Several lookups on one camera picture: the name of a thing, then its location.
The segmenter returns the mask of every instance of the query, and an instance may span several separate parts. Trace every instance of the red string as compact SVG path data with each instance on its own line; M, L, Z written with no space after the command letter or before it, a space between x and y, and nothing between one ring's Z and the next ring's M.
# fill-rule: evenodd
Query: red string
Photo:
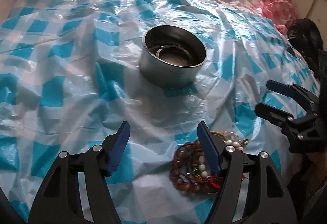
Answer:
M207 179L209 180L209 183L211 184L212 187L217 188L217 189L220 188L220 185L214 183L212 176L209 176Z

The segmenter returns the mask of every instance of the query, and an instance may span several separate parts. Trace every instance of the checkered tablecloth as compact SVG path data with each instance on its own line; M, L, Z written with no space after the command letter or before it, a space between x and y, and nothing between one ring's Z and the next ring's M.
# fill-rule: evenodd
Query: checkered tablecloth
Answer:
M143 33L180 26L205 42L208 60L181 90L150 84L139 71ZM214 195L182 196L169 181L177 145L196 139L200 121L248 138L285 174L291 162L280 129L257 118L265 102L302 116L267 91L273 79L317 93L309 69L286 51L271 20L199 0L18 0L0 27L0 185L28 218L60 151L84 152L114 134L131 136L107 183L123 224L203 223ZM84 214L91 219L83 174ZM235 213L240 216L246 190Z

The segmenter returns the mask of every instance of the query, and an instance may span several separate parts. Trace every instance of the bed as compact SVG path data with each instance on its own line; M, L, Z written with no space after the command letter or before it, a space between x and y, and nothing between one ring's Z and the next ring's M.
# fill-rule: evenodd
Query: bed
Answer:
M168 178L176 147L197 138L199 121L248 138L246 153L267 151L287 183L287 138L254 106L303 116L265 83L296 82L315 94L319 84L300 54L287 52L286 27L296 17L289 1L276 1L285 15L267 0L17 0L0 30L0 185L15 210L27 220L60 151L85 151L123 120L130 142L107 181L122 223L204 223L214 195L182 196ZM139 74L140 39L159 24L186 28L206 44L208 61L191 87L164 90ZM242 188L235 220L246 182Z

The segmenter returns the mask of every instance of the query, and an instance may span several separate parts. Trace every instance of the round container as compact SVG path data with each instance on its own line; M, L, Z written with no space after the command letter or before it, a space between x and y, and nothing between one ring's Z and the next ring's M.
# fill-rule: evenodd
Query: round container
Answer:
M151 28L142 41L141 73L159 87L179 89L189 85L207 60L204 43L176 26Z

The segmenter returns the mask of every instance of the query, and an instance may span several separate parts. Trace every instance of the bolt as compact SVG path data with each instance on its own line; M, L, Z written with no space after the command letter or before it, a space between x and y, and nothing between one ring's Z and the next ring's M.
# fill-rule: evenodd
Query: bolt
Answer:
M267 152L261 152L261 153L260 153L260 156L261 156L261 158L264 158L264 159L266 159L266 158L269 157L269 155L268 155Z
M68 155L68 153L66 151L62 151L62 152L59 153L60 158L66 158L67 155Z
M233 146L227 146L227 147L226 147L226 150L227 150L228 152L234 152L234 151L235 151L235 147L233 147Z
M98 152L102 149L101 145L95 145L93 148L93 151Z

